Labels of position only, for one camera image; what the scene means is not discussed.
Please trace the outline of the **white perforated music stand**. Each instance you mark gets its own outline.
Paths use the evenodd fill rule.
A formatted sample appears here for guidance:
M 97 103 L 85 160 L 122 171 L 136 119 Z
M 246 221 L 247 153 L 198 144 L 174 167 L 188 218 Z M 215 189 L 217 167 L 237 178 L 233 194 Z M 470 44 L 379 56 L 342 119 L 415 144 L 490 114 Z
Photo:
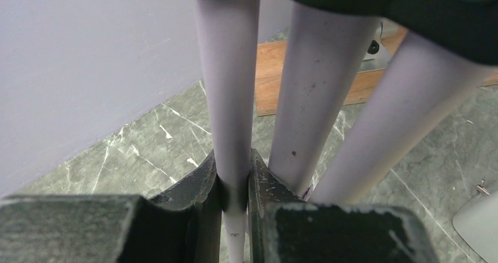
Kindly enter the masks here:
M 292 0 L 269 168 L 317 204 L 372 188 L 497 66 L 497 0 Z M 244 256 L 260 0 L 195 0 L 228 258 Z M 315 188 L 327 137 L 386 18 L 408 29 Z

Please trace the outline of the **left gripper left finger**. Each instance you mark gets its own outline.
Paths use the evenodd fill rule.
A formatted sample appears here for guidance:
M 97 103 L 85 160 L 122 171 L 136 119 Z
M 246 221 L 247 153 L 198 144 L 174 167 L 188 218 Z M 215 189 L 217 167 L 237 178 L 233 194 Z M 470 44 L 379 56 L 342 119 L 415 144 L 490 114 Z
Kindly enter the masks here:
M 2 262 L 218 262 L 213 154 L 152 198 L 12 195 L 1 200 Z

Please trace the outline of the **metal mounting bracket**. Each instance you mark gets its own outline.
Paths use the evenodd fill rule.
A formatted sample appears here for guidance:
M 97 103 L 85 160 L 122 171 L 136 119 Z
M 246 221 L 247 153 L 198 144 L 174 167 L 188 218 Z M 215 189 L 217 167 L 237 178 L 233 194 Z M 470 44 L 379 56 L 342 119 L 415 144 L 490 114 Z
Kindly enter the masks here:
M 392 56 L 387 48 L 381 43 L 384 23 L 385 19 L 382 19 L 359 67 L 359 73 L 382 70 L 387 67 Z

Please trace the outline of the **white metronome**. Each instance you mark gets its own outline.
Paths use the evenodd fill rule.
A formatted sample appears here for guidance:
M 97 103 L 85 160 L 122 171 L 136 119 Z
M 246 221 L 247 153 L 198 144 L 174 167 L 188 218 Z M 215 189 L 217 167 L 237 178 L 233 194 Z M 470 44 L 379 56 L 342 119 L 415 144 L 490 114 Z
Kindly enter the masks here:
M 453 217 L 462 239 L 486 262 L 497 262 L 497 192 L 468 201 Z

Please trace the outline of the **wooden base board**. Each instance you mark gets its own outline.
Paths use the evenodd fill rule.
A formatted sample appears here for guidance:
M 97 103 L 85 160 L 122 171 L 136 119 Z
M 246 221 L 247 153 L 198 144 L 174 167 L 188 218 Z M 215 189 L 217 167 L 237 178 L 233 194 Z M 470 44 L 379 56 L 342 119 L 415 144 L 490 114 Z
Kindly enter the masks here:
M 287 41 L 261 43 L 257 50 L 255 74 L 255 109 L 258 116 L 277 112 L 282 69 Z M 361 68 L 344 105 L 365 103 L 379 83 L 384 68 Z

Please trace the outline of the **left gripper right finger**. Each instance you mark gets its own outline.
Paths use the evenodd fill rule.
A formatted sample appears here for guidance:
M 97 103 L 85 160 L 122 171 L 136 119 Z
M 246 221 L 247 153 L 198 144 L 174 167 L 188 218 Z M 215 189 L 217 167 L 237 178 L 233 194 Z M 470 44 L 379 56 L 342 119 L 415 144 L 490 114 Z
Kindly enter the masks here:
M 252 262 L 438 262 L 408 209 L 316 205 L 289 190 L 251 152 L 248 220 Z

